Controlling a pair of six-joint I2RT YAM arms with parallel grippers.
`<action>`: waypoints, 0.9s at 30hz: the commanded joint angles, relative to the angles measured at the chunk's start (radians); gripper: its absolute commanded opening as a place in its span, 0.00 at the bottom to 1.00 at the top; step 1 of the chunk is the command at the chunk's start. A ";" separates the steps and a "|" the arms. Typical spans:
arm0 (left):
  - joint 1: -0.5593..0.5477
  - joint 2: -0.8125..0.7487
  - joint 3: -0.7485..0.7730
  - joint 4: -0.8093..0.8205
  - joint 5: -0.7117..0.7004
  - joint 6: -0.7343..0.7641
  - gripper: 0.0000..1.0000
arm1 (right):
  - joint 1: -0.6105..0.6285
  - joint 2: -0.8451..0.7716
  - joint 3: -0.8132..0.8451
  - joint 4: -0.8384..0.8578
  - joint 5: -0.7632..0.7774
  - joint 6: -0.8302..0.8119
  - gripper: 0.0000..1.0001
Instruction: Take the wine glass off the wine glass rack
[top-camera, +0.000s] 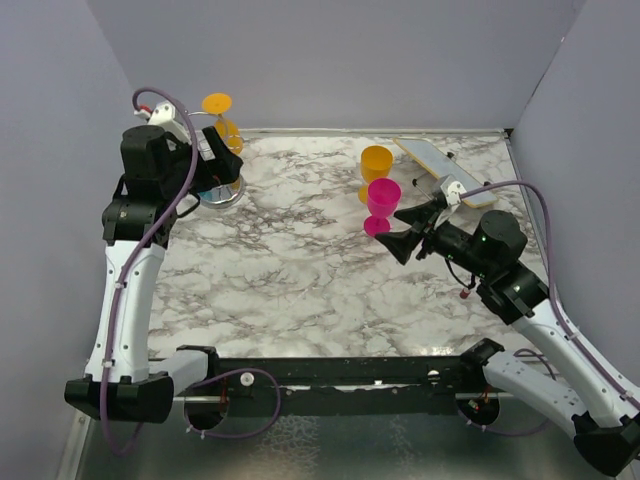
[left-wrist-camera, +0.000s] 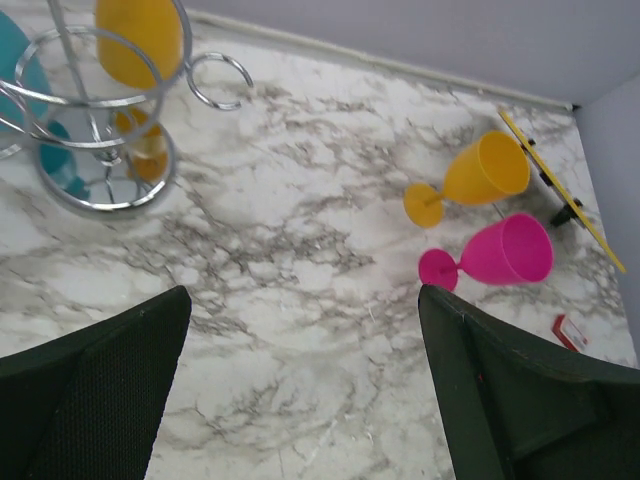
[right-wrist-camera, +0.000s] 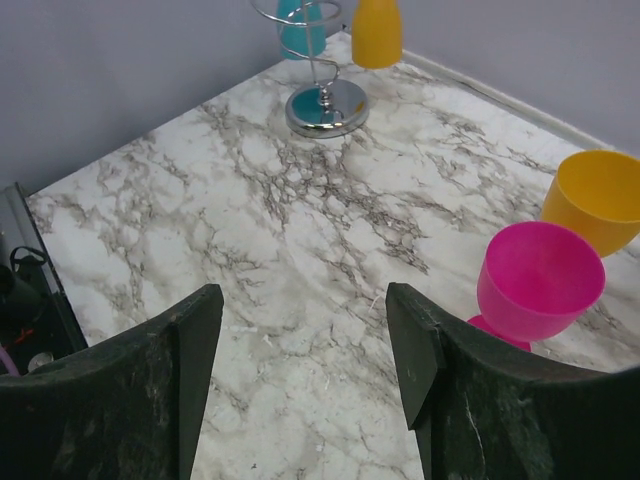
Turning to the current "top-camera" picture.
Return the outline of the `yellow wine glass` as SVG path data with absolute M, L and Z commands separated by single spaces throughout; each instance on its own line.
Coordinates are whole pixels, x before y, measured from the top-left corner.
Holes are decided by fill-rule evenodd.
M 231 152 L 239 155 L 244 148 L 244 140 L 237 125 L 225 116 L 231 109 L 232 103 L 232 98 L 228 94 L 216 92 L 206 96 L 201 106 L 204 112 L 217 118 L 215 128 L 218 134 Z
M 381 145 L 368 146 L 362 151 L 360 173 L 364 180 L 364 185 L 360 187 L 358 192 L 358 198 L 361 203 L 367 203 L 369 185 L 379 178 L 388 176 L 393 160 L 393 153 Z

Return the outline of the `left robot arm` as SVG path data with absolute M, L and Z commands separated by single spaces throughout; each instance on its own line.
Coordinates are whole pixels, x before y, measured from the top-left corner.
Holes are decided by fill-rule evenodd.
M 215 127 L 196 139 L 193 146 L 152 125 L 122 135 L 124 172 L 102 213 L 106 282 L 98 334 L 83 376 L 64 391 L 69 405 L 93 419 L 159 424 L 176 394 L 192 387 L 206 395 L 220 385 L 212 347 L 181 347 L 156 366 L 148 360 L 153 294 L 178 218 L 173 201 L 181 189 L 199 194 L 236 182 L 243 165 Z

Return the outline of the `pink wine glass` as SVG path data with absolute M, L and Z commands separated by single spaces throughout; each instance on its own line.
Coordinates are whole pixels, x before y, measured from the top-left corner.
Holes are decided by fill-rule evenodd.
M 370 237 L 388 233 L 391 229 L 389 218 L 395 212 L 402 197 L 401 187 L 390 178 L 379 178 L 371 182 L 367 189 L 369 216 L 363 229 Z

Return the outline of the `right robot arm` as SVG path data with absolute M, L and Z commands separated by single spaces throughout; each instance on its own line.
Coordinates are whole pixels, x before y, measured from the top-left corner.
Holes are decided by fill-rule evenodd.
M 639 388 L 622 375 L 579 331 L 554 291 L 519 259 L 527 244 L 516 218 L 485 213 L 474 233 L 437 223 L 438 202 L 398 210 L 403 232 L 376 239 L 401 263 L 435 253 L 473 274 L 482 303 L 557 368 L 565 386 L 519 363 L 490 340 L 467 350 L 461 383 L 481 391 L 491 384 L 561 427 L 580 455 L 600 473 L 615 477 L 639 454 Z

